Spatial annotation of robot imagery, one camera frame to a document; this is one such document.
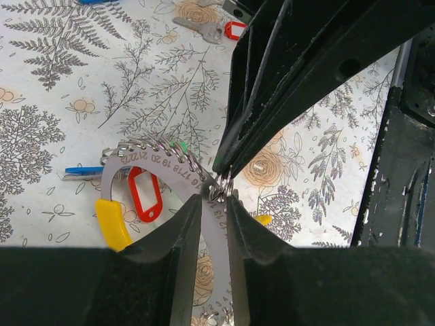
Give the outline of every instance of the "patterned tablecloth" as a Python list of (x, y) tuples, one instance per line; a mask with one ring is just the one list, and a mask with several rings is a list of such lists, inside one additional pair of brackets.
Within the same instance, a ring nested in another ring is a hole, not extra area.
[[(94, 166), (131, 134), (183, 141), (211, 170), (226, 119), (235, 41), (212, 45), (172, 23), (228, 22), (195, 0), (5, 0), (0, 8), (0, 241), (104, 247), (98, 181), (61, 181)], [(253, 215), (297, 247), (349, 245), (397, 52), (357, 74), (279, 132), (235, 179)], [(169, 189), (141, 223), (125, 182), (114, 185), (134, 239), (181, 206)], [(213, 286), (202, 244), (195, 303)]]

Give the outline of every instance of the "orange flower print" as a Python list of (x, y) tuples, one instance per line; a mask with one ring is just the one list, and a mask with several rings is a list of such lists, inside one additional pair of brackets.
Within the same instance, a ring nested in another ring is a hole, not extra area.
[(355, 86), (356, 86), (356, 88), (360, 88), (360, 84), (362, 84), (362, 82), (363, 82), (363, 77), (361, 77), (361, 75), (360, 74), (357, 74), (357, 75), (354, 75), (353, 77), (352, 77), (352, 79), (350, 80), (350, 82), (355, 82)]
[(0, 100), (4, 102), (9, 102), (14, 99), (14, 94), (12, 92), (8, 92), (4, 88), (0, 88)]
[(76, 100), (74, 104), (69, 103), (69, 107), (65, 107), (68, 111), (75, 112), (75, 120), (79, 124), (82, 120), (86, 120), (88, 114), (98, 114), (100, 111), (95, 111), (94, 103), (85, 100)]
[(350, 145), (349, 147), (351, 148), (352, 158), (356, 158), (360, 155), (360, 150), (356, 147), (356, 143), (353, 143), (353, 145)]
[(178, 9), (178, 16), (204, 24), (206, 22), (219, 22), (220, 15), (212, 7), (200, 7), (196, 0), (183, 1)]
[(152, 33), (153, 36), (159, 37), (157, 39), (156, 44), (159, 45), (160, 43), (164, 44), (171, 44), (175, 41), (177, 41), (178, 32), (176, 31), (177, 27), (174, 27), (173, 29), (169, 30), (169, 26), (166, 25), (166, 34), (161, 35), (158, 33)]
[(267, 146), (276, 144), (284, 136), (284, 129), (281, 129), (272, 139), (267, 143)]
[(213, 266), (209, 255), (198, 258), (196, 263), (195, 289), (193, 295), (193, 305), (204, 304), (213, 290)]
[(256, 186), (275, 186), (283, 172), (283, 164), (279, 156), (269, 147), (263, 148), (243, 169), (245, 178)]
[(346, 207), (345, 209), (343, 209), (343, 213), (347, 212), (347, 211), (351, 211), (351, 214), (353, 216), (358, 216), (358, 212), (360, 211), (360, 202), (356, 202), (355, 204), (353, 203), (353, 200), (351, 202), (351, 206)]
[(196, 317), (192, 317), (192, 319), (190, 320), (190, 326), (202, 326), (200, 324), (200, 320)]

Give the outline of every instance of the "black machine frame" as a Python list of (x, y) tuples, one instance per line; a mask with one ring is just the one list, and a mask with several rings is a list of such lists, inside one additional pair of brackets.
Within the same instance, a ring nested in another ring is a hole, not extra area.
[[(351, 248), (292, 248), (227, 197), (235, 325), (434, 325), (435, 2), (231, 0), (224, 8), (249, 22), (233, 54), (213, 166), (224, 176), (417, 35), (400, 52)], [(200, 230), (197, 195), (120, 253), (0, 248), (8, 279), (0, 325), (189, 326)]]

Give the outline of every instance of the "red plastic key tag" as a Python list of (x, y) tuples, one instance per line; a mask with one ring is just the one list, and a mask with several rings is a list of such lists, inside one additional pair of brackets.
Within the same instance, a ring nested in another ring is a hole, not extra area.
[(239, 40), (246, 26), (242, 22), (227, 22), (225, 25), (225, 36), (229, 39)]
[(151, 174), (152, 185), (154, 188), (154, 193), (156, 195), (157, 203), (150, 209), (146, 211), (143, 210), (141, 199), (139, 197), (139, 192), (137, 191), (135, 177), (144, 172), (146, 171), (142, 168), (139, 168), (137, 166), (132, 167), (130, 173), (128, 174), (128, 186), (130, 187), (131, 196), (133, 197), (133, 202), (135, 203), (137, 216), (139, 216), (141, 221), (150, 223), (153, 222), (162, 212), (163, 201), (162, 194), (160, 193), (160, 188), (158, 186), (157, 177)]

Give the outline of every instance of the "metal chain link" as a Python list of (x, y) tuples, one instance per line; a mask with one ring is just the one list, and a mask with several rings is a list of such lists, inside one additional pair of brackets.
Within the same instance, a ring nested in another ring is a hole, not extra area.
[[(120, 141), (116, 148), (105, 148), (101, 153), (100, 163), (105, 165), (106, 161), (112, 156), (118, 156), (122, 158), (126, 155), (126, 152), (133, 151), (135, 147), (142, 150), (147, 147), (153, 151), (164, 151), (166, 155), (177, 156), (178, 162), (189, 164), (190, 170), (196, 172), (199, 175), (201, 181), (205, 181), (207, 178), (203, 172), (203, 167), (196, 159), (196, 156), (190, 151), (184, 151), (178, 143), (169, 143), (166, 139), (161, 138), (156, 140), (154, 137), (148, 135), (147, 138), (129, 137), (127, 141)], [(210, 186), (210, 201), (224, 202), (226, 197), (231, 195), (239, 197), (239, 192), (234, 189), (234, 180), (231, 178), (231, 171), (226, 178), (222, 175), (218, 175), (215, 179), (217, 185)]]
[(224, 320), (220, 326), (234, 326), (234, 308), (230, 302), (230, 309), (224, 308)]

